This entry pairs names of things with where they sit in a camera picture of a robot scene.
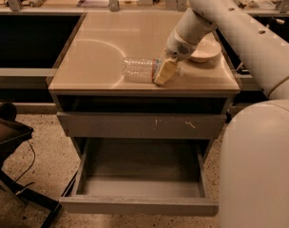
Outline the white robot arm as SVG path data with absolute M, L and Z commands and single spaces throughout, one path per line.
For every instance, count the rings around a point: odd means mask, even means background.
M 289 44 L 239 8 L 237 0 L 188 0 L 153 77 L 162 85 L 203 36 L 219 29 L 266 101 L 226 127 L 220 155 L 220 228 L 289 228 Z

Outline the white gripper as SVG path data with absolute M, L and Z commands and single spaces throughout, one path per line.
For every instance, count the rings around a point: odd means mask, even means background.
M 159 63 L 156 66 L 153 76 L 153 82 L 162 86 L 169 81 L 177 72 L 178 63 L 190 58 L 197 46 L 187 43 L 178 32 L 173 29 L 168 36 L 164 48 L 164 52 L 160 55 Z

